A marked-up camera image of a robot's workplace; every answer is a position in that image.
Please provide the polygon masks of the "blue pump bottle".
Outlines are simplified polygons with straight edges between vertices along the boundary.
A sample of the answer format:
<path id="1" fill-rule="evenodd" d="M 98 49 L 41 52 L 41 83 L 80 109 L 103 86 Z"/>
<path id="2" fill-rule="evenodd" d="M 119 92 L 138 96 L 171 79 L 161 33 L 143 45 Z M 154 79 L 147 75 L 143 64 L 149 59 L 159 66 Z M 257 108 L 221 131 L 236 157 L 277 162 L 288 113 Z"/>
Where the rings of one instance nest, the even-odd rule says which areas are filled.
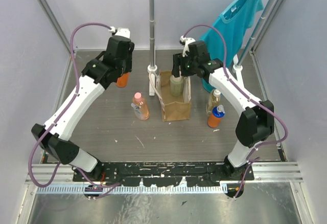
<path id="1" fill-rule="evenodd" d="M 120 78 L 118 78 L 116 86 L 119 88 L 125 88 L 128 84 L 129 75 L 130 73 L 125 73 Z"/>

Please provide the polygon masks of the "amber bottle white cap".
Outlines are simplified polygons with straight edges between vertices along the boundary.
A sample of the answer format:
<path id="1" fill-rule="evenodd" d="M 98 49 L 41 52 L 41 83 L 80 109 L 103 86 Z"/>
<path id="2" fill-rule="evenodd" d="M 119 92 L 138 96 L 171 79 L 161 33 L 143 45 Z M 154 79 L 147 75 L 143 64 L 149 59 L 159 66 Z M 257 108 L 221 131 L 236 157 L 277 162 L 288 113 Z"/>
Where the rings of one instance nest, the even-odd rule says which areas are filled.
<path id="1" fill-rule="evenodd" d="M 218 106 L 221 99 L 221 92 L 218 89 L 213 89 L 209 95 L 209 99 L 206 105 L 206 114 L 209 116 L 212 113 L 214 107 Z"/>

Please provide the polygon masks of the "pink cap clear bottle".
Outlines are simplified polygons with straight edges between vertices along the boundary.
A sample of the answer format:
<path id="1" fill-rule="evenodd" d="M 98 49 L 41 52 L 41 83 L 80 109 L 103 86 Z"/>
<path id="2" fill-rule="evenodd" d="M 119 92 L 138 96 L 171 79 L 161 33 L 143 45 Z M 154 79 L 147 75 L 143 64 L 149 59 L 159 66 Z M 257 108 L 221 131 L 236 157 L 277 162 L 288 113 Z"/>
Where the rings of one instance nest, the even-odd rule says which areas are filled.
<path id="1" fill-rule="evenodd" d="M 147 120 L 149 118 L 150 112 L 147 105 L 147 101 L 140 92 L 134 94 L 131 106 L 138 119 Z"/>

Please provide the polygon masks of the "orange bottle blue cap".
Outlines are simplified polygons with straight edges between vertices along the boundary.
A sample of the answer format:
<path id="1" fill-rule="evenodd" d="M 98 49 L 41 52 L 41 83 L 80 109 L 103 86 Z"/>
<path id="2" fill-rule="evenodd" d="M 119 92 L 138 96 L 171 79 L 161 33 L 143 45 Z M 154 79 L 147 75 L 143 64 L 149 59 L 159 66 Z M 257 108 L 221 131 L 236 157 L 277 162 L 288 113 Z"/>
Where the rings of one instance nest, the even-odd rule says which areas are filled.
<path id="1" fill-rule="evenodd" d="M 225 116 L 223 105 L 215 106 L 208 118 L 207 124 L 210 128 L 216 128 L 220 124 L 222 118 Z"/>

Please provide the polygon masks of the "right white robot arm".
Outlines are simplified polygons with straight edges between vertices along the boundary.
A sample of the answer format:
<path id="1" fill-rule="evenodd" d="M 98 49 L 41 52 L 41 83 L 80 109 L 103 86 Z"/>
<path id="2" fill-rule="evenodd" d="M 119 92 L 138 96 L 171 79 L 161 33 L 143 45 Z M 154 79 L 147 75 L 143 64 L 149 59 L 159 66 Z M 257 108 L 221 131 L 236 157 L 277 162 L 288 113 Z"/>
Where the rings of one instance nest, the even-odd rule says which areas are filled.
<path id="1" fill-rule="evenodd" d="M 204 79 L 223 94 L 239 115 L 235 130 L 237 142 L 222 166 L 225 176 L 236 180 L 242 174 L 250 152 L 274 132 L 274 106 L 240 87 L 223 62 L 210 57 L 204 41 L 182 37 L 180 44 L 183 51 L 173 56 L 172 75 L 197 75 Z"/>

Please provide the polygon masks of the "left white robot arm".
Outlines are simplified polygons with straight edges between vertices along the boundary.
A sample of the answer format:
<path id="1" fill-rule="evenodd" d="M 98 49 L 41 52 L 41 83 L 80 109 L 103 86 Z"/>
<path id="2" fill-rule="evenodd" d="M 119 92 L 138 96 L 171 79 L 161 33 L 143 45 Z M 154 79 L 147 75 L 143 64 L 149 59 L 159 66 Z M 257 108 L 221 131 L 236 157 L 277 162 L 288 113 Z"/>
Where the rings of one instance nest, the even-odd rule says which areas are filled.
<path id="1" fill-rule="evenodd" d="M 78 122 L 90 105 L 110 86 L 132 68 L 134 43 L 123 29 L 111 36 L 102 60 L 90 60 L 79 77 L 79 90 L 72 91 L 61 107 L 43 125 L 35 124 L 32 134 L 41 140 L 40 146 L 60 163 L 70 164 L 84 171 L 90 181 L 102 176 L 99 161 L 70 141 Z"/>

